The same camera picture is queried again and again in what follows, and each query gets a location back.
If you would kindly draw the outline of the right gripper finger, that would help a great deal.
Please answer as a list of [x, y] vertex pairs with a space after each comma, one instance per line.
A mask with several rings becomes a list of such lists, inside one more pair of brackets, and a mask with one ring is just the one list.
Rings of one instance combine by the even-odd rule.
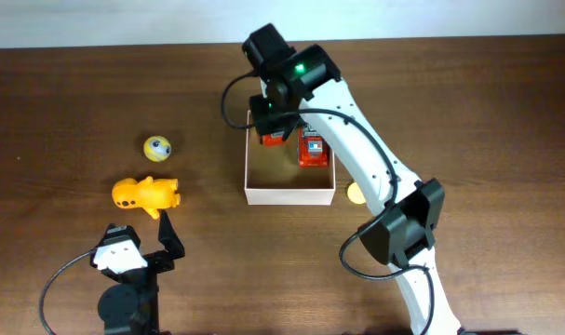
[[263, 95], [254, 95], [249, 98], [249, 109], [252, 123], [260, 136], [271, 135], [277, 132], [284, 133], [290, 126], [291, 118], [283, 117], [274, 105]]
[[299, 115], [290, 116], [285, 120], [284, 132], [282, 136], [282, 141], [286, 141], [292, 132], [304, 124], [302, 118]]

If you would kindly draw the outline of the yellow wooden rattle drum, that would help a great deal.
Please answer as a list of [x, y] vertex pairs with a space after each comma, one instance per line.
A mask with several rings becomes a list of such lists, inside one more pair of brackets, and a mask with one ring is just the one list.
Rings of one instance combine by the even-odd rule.
[[361, 189], [355, 181], [347, 186], [346, 195], [348, 199], [354, 204], [363, 205], [367, 202], [365, 196], [363, 195]]

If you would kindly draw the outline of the red toy police car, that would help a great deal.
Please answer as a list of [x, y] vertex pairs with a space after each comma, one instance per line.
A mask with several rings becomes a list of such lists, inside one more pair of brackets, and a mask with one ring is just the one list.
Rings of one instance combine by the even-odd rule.
[[271, 134], [261, 135], [259, 142], [264, 146], [277, 146], [285, 142], [284, 132], [278, 131]]

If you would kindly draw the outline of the orange toy dog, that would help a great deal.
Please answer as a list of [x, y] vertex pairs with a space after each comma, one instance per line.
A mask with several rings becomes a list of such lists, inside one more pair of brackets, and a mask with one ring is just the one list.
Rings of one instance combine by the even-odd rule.
[[175, 208], [181, 203], [182, 196], [178, 188], [177, 179], [154, 179], [148, 176], [136, 181], [127, 178], [114, 185], [112, 199], [119, 208], [141, 208], [152, 219], [159, 220], [162, 210]]

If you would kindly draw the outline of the white cardboard box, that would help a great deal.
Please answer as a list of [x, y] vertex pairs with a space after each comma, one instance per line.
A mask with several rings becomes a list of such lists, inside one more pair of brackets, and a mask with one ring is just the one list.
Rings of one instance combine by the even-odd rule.
[[298, 136], [262, 145], [254, 129], [246, 132], [244, 191], [250, 205], [328, 206], [336, 191], [334, 153], [325, 167], [299, 165]]

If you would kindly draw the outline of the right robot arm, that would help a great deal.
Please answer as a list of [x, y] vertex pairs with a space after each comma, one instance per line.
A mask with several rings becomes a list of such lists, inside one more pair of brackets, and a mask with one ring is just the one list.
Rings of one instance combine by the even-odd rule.
[[385, 145], [358, 108], [342, 73], [319, 45], [297, 51], [268, 23], [251, 33], [242, 50], [249, 76], [262, 94], [249, 99], [250, 128], [287, 137], [311, 126], [344, 164], [373, 217], [342, 244], [356, 240], [390, 268], [415, 334], [461, 334], [437, 273], [434, 230], [445, 199], [439, 181], [422, 181]]

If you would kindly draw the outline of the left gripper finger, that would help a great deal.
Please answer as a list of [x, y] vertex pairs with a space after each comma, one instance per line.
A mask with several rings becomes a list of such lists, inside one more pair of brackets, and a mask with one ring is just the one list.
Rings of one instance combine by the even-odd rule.
[[164, 246], [171, 259], [180, 259], [185, 256], [182, 241], [174, 231], [168, 214], [164, 209], [160, 211], [158, 241]]
[[136, 248], [141, 244], [141, 240], [132, 226], [125, 225], [117, 227], [111, 223], [108, 225], [98, 247], [105, 247], [128, 240], [130, 240]]

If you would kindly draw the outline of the red toy fire truck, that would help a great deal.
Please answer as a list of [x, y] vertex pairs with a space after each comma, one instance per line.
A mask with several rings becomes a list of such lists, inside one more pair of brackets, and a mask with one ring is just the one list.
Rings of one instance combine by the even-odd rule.
[[298, 134], [298, 164], [302, 168], [326, 168], [330, 148], [310, 125], [303, 125]]

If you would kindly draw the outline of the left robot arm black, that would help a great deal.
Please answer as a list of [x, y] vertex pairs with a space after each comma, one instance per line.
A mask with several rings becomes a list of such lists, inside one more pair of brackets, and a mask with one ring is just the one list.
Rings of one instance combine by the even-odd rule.
[[161, 250], [143, 255], [133, 227], [109, 224], [92, 252], [90, 265], [116, 284], [98, 302], [98, 315], [106, 335], [159, 335], [157, 276], [172, 271], [185, 256], [167, 212], [159, 211], [158, 242]]

